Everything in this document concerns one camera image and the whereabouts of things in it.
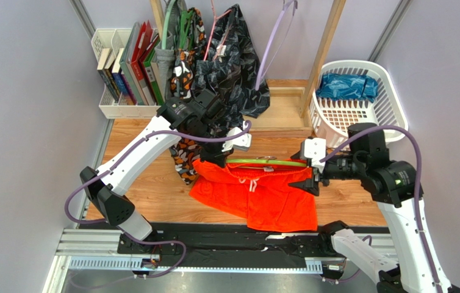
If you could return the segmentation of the lime green hanger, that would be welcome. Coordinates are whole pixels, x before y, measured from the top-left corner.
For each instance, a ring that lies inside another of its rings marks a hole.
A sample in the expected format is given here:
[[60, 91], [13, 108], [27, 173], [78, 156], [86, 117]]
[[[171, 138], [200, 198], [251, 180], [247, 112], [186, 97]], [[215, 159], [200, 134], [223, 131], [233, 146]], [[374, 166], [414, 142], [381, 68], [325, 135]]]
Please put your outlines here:
[[255, 159], [227, 159], [227, 164], [256, 164], [256, 165], [277, 165], [286, 167], [307, 167], [305, 162], [278, 160], [276, 157], [259, 157]]

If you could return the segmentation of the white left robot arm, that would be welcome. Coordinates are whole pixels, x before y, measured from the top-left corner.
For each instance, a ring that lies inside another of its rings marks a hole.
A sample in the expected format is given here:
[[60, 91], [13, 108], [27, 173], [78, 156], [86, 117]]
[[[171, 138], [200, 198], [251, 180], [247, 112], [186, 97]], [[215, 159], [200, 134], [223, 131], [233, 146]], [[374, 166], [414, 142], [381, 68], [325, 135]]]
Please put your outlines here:
[[145, 240], [153, 228], [126, 192], [152, 162], [183, 136], [200, 145], [201, 159], [224, 167], [226, 157], [232, 152], [223, 149], [223, 136], [211, 125], [224, 111], [224, 102], [210, 90], [190, 99], [170, 98], [113, 159], [96, 169], [84, 168], [80, 178], [85, 194], [103, 220], [134, 239]]

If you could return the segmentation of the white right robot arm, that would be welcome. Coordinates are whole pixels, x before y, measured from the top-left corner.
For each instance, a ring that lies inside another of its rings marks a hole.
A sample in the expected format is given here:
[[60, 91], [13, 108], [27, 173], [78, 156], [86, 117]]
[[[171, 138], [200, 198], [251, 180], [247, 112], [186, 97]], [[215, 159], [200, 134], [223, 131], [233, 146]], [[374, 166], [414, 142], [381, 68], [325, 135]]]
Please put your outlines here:
[[397, 260], [387, 259], [342, 221], [318, 229], [319, 249], [350, 260], [378, 292], [459, 292], [442, 270], [430, 240], [419, 145], [407, 130], [394, 126], [394, 131], [412, 143], [416, 163], [392, 160], [387, 130], [389, 126], [375, 123], [350, 125], [347, 140], [332, 152], [327, 151], [324, 139], [307, 138], [293, 158], [305, 161], [311, 177], [293, 183], [293, 187], [316, 196], [320, 186], [332, 180], [360, 181], [387, 223]]

